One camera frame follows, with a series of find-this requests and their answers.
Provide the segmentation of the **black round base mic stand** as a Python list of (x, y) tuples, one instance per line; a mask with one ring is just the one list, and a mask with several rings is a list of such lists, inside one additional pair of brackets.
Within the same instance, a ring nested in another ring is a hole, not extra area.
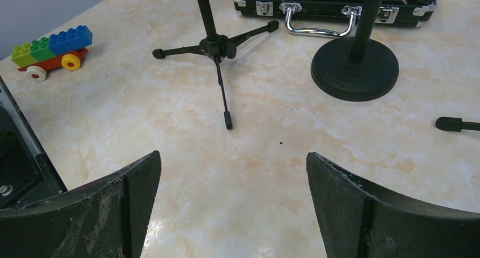
[(332, 40), (315, 53), (311, 76), (325, 93), (341, 100), (364, 102), (385, 95), (396, 84), (396, 56), (370, 38), (381, 2), (365, 0), (355, 36)]

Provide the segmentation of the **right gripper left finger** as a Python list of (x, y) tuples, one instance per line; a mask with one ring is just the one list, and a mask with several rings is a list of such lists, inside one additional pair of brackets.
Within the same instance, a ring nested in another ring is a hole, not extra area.
[(155, 150), (68, 192), (1, 210), (1, 256), (140, 257), (160, 176)]

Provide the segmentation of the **black shock mount tripod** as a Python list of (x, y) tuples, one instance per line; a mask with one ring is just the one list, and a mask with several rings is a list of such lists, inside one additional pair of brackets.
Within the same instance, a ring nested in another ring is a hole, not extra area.
[(466, 122), (461, 118), (439, 117), (435, 127), (443, 131), (461, 132), (462, 130), (479, 131), (479, 123)]

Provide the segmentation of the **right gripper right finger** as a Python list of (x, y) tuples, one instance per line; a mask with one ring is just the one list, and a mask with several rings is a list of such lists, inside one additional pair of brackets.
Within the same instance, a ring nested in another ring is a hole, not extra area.
[(310, 152), (306, 171), (328, 257), (478, 257), (479, 214), (427, 203)]

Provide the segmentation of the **black tripod mic stand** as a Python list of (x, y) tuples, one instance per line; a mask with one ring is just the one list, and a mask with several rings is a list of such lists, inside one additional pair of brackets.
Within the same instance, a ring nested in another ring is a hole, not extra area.
[(232, 118), (228, 110), (224, 84), (222, 80), (222, 74), (220, 69), (220, 63), (224, 58), (233, 59), (237, 55), (237, 47), (244, 43), (249, 38), (259, 35), (264, 32), (272, 33), (279, 28), (279, 22), (273, 20), (267, 23), (267, 25), (260, 28), (245, 32), (235, 37), (229, 38), (226, 35), (220, 35), (216, 31), (214, 18), (212, 15), (211, 5), (209, 0), (197, 0), (199, 5), (200, 14), (204, 24), (206, 38), (202, 39), (198, 45), (183, 46), (175, 49), (155, 49), (152, 51), (152, 55), (156, 59), (164, 59), (167, 56), (178, 54), (197, 54), (208, 57), (213, 60), (217, 70), (218, 84), (221, 88), (222, 100), (224, 103), (224, 119), (225, 125), (228, 130), (233, 129)]

